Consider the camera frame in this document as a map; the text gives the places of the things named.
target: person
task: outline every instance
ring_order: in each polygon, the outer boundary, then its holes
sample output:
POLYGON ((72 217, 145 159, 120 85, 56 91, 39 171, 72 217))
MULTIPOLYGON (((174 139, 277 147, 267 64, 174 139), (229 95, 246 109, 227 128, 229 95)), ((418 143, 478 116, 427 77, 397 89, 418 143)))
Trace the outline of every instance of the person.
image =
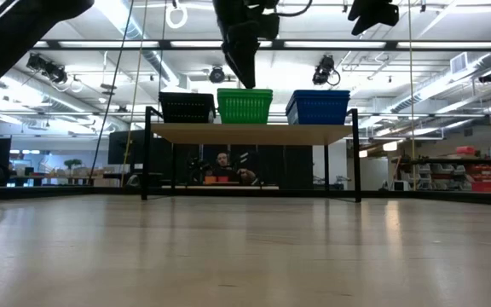
POLYGON ((230 166, 228 153, 219 153, 217 155, 217 165, 212 171, 207 171, 207 176, 228 177, 230 182, 240 182, 242 184, 251 184, 257 178, 253 171, 246 168, 240 168, 234 171, 230 166))

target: ceiling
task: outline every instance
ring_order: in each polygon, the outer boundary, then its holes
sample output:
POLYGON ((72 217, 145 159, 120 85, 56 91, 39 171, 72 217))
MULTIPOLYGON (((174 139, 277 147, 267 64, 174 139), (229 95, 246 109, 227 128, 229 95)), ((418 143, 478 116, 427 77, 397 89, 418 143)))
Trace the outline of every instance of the ceiling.
MULTIPOLYGON (((300 10, 307 0, 281 0, 279 11, 292 12, 300 10)), ((61 22, 56 25, 43 38, 46 40, 120 40, 122 33, 117 27, 116 14, 118 5, 123 5, 121 0, 97 0, 95 7, 80 15, 79 17, 61 22), (103 5, 114 4, 113 11, 101 9, 103 5)), ((188 19, 183 27, 173 29, 165 22, 165 5, 171 1, 135 1, 133 8, 133 19, 138 26, 143 26, 143 16, 147 5, 147 20, 145 23, 145 39, 152 40, 220 40, 221 34, 217 28, 217 18, 211 8, 211 1, 205 0, 181 0, 181 5, 188 11, 188 19)), ((364 32, 362 37, 352 36, 351 30, 354 23, 348 21, 347 14, 343 14, 343 1, 341 0, 314 0, 312 8, 304 15, 296 18, 283 18, 280 23, 279 39, 298 40, 437 40, 437 41, 491 41, 491 1, 490 0, 427 0, 427 10, 420 12, 420 1, 412 0, 413 9, 408 14, 408 1, 394 0, 400 6, 401 19, 394 27, 377 25, 364 32)), ((181 18, 180 12, 171 14, 173 22, 177 23, 181 18)), ((107 52, 107 65, 104 70, 104 52, 100 50, 41 50, 35 51, 42 54, 51 61, 64 65, 70 76, 70 82, 58 86, 60 100, 69 101, 74 105, 83 103, 80 109, 87 111, 105 110, 107 103, 101 103, 101 98, 106 98, 101 92, 101 83, 110 84, 116 70, 119 52, 107 52), (73 76, 80 80, 70 84, 73 76)), ((292 92, 296 89, 325 89, 330 87, 314 86, 311 83, 315 66, 323 55, 330 54, 339 63, 338 71, 342 81, 335 89, 351 90, 353 93, 350 107, 357 107, 360 113, 384 112, 388 105, 395 102, 397 97, 410 93, 410 85, 415 89, 421 88, 422 84, 441 74, 450 67, 450 60, 459 55, 458 51, 316 51, 309 50, 259 50, 256 58, 257 87, 260 89, 274 90, 274 101, 271 113, 281 113, 292 92)), ((213 66, 223 66, 228 75, 232 75, 226 66, 224 56, 219 50, 166 50, 161 51, 160 56, 169 69, 177 75, 188 79, 183 90, 201 93, 215 93, 217 88, 236 88, 240 85, 231 78, 231 81, 223 84, 211 84, 206 80, 206 72, 213 66)), ((32 76, 26 63, 29 55, 25 55, 14 69, 23 72, 25 76, 32 76)), ((115 96, 112 99, 110 110, 115 111, 118 106, 126 107, 131 111, 131 105, 136 104, 135 110, 141 112, 145 105, 157 105, 160 83, 156 70, 151 66, 139 51, 122 52, 117 79, 115 84, 115 96)), ((49 81, 40 75, 33 75, 32 80, 26 83, 36 89, 43 88, 43 93, 49 95, 55 89, 49 81)), ((471 78, 459 80, 453 87, 437 92, 429 99, 417 103, 416 112, 436 113, 442 107, 462 101, 474 95, 479 95, 491 90, 490 84, 473 86, 471 78)), ((491 98, 483 101, 484 106, 491 103, 491 98)), ((16 111, 24 111, 19 105, 16 111)), ((474 101, 467 106, 454 110, 455 112, 474 113, 481 112, 482 106, 479 101, 474 101)), ((99 117, 78 117, 78 125, 84 125, 85 121, 99 117)), ((118 117, 123 123, 130 121, 128 117, 118 117)), ((141 115, 135 116, 134 121, 141 123, 141 115)), ((373 124, 375 129, 382 130, 386 127, 398 127, 408 125, 408 119, 381 119, 373 124)), ((52 134, 69 133, 56 128, 44 128, 52 134)))

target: desk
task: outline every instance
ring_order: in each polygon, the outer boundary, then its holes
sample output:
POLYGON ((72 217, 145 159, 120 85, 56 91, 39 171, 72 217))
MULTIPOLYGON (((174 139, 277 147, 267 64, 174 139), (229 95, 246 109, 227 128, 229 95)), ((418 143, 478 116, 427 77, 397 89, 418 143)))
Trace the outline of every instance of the desk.
MULTIPOLYGON (((351 109, 352 125, 255 125, 255 124, 152 124, 153 107, 145 108, 142 200, 147 200, 149 160, 153 133, 173 144, 308 145, 324 146, 325 190, 329 192, 329 145, 352 134, 355 175, 355 202, 361 202, 359 164, 359 117, 351 109)), ((176 190, 176 147, 172 146, 171 189, 176 190)))

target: plastic basket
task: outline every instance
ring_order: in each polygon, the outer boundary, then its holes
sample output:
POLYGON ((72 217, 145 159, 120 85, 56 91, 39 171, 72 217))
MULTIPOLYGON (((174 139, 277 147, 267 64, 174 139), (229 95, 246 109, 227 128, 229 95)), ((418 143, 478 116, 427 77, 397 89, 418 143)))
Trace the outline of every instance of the plastic basket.
POLYGON ((289 125, 343 125, 349 90, 295 90, 287 104, 289 125))
POLYGON ((272 90, 217 90, 223 124, 267 124, 272 90))
POLYGON ((215 104, 212 94, 160 93, 165 123, 213 123, 215 104))

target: wooden tabletop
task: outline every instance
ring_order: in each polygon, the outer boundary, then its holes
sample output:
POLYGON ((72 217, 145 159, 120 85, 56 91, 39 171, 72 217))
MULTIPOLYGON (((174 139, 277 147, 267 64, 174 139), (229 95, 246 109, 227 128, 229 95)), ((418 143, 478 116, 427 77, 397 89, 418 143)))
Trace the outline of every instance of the wooden tabletop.
POLYGON ((330 145, 352 133, 346 125, 153 124, 175 144, 330 145))

